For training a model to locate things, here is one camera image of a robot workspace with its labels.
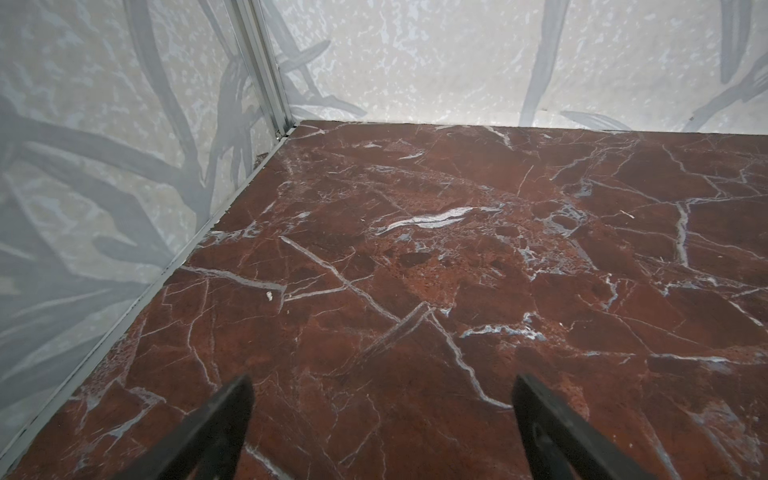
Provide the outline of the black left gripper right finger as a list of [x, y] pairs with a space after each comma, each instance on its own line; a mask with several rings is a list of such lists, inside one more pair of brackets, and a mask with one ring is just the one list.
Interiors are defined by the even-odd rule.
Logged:
[[535, 376], [517, 376], [511, 400], [534, 479], [653, 477]]

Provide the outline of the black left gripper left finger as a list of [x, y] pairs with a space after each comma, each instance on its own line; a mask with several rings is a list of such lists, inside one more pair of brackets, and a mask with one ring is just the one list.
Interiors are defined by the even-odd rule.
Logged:
[[219, 389], [116, 479], [232, 479], [254, 404], [242, 375]]

